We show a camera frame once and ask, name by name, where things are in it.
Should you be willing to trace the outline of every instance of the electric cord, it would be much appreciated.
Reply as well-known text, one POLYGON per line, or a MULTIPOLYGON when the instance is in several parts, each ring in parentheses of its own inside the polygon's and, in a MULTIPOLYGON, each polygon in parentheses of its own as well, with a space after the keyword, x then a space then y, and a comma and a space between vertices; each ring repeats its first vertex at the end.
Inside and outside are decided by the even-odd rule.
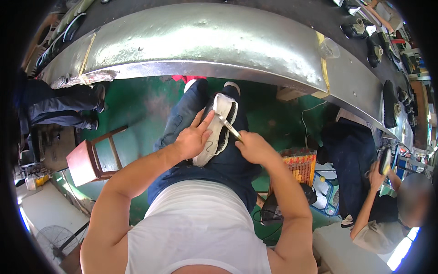
MULTIPOLYGON (((279 216, 279 217, 281 216, 281 215, 278 215, 277 213, 272 212, 272 211, 270 211, 270 210, 259 209, 259 210, 255 211, 255 212, 252 214, 252 219, 253 219, 254 221, 256 221, 256 222, 259 223, 260 220, 256 220, 256 219, 254 219, 254 215, 257 214, 257 213, 260 213, 260 212, 262 212, 262 211, 264 211, 264 212, 269 212, 269 213, 274 214, 274 215, 279 216)), ((261 239, 261 240, 264 241, 264 240, 266 240, 267 238, 272 237, 272 236, 273 236, 275 233, 277 233, 282 227, 283 227, 283 223, 279 226, 279 228, 278 228, 277 230, 275 230, 273 233, 271 233, 270 235, 264 237, 264 238, 261 239)))
POLYGON ((314 109, 314 108, 316 108, 316 107, 318 107, 318 106, 321 106, 321 105, 325 104, 326 102, 327 102, 327 101, 325 101, 325 102, 323 102, 323 103, 321 103, 321 104, 318 104, 318 105, 316 105, 316 106, 314 106, 314 107, 311 107, 311 108, 309 108, 309 109, 303 110, 303 112, 301 112, 301 120, 303 121, 304 128, 306 129, 306 134, 304 135, 304 142, 306 143, 306 148, 307 148, 307 149, 309 148, 309 147, 307 146, 307 137, 308 137, 308 135, 307 135, 307 126, 306 126, 306 123, 304 122, 303 114, 304 114, 305 111, 312 110, 312 109, 314 109))

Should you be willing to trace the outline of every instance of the hand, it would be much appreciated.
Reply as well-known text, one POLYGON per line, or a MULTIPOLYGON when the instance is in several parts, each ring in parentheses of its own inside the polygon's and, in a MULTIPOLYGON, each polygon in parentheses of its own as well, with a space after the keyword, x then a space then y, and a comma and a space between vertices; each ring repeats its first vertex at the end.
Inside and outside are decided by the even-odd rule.
POLYGON ((383 181, 385 179, 385 175, 379 173, 380 161, 375 161, 370 168, 370 173, 368 175, 368 179, 370 180, 371 191, 377 192, 383 181))
POLYGON ((207 130, 207 127, 212 122, 215 112, 214 110, 210 111, 207 117, 200 123, 203 113, 204 110, 199 111, 190 127, 181 131, 175 143, 173 143, 175 149, 181 156, 181 160, 193 158, 201 153, 205 147, 205 143, 212 134, 212 131, 207 130))
POLYGON ((243 143, 236 141, 235 145, 248 162, 266 166, 272 160, 278 158, 281 160, 280 154, 259 134, 245 130, 241 130, 239 133, 242 135, 243 143))

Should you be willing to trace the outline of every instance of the red cloth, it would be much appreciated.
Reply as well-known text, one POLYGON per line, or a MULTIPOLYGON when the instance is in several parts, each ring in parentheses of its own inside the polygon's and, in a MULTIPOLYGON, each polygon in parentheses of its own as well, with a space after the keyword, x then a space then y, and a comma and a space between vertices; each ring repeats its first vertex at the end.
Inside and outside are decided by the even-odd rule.
POLYGON ((172 79, 175 81, 183 80, 184 84, 193 79, 207 79, 205 76, 183 76, 183 75, 172 75, 172 79))

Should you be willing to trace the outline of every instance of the metal workbench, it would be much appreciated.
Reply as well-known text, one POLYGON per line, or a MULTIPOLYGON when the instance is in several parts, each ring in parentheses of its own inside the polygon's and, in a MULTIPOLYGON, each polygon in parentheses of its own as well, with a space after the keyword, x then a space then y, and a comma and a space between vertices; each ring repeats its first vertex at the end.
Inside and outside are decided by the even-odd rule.
POLYGON ((332 102, 412 149, 406 113, 398 127, 382 124, 382 82, 352 53, 318 52, 317 32, 259 9, 190 3, 155 7, 106 23, 64 49, 42 72, 64 86, 102 80, 203 75, 288 87, 332 102))

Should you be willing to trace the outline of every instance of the white fabric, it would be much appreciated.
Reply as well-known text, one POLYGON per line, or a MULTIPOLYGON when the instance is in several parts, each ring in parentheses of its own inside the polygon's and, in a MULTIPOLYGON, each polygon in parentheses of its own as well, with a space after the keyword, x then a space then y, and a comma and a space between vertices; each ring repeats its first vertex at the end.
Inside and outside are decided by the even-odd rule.
POLYGON ((376 254, 388 254, 403 240, 405 233, 399 222, 370 221, 356 235, 353 243, 376 254))
POLYGON ((271 273, 248 210, 220 183, 189 180, 167 187, 128 232, 126 274, 169 274, 194 264, 233 274, 271 273))
MULTIPOLYGON (((234 108, 234 113, 231 117, 231 125, 236 120, 238 109, 236 100, 225 94, 218 93, 213 101, 213 110, 222 115, 224 118, 228 117, 233 103, 236 107, 234 108)), ((210 129, 212 134, 205 143, 204 149, 201 151, 201 153, 193 158, 193 165, 197 167, 205 166, 214 156, 219 155, 219 153, 221 153, 228 145, 228 137, 230 132, 226 128, 223 128, 223 124, 216 115, 214 116, 210 125, 208 125, 207 129, 210 129), (222 130, 225 130, 225 140, 222 147, 219 147, 221 145, 219 144, 219 136, 222 130)))

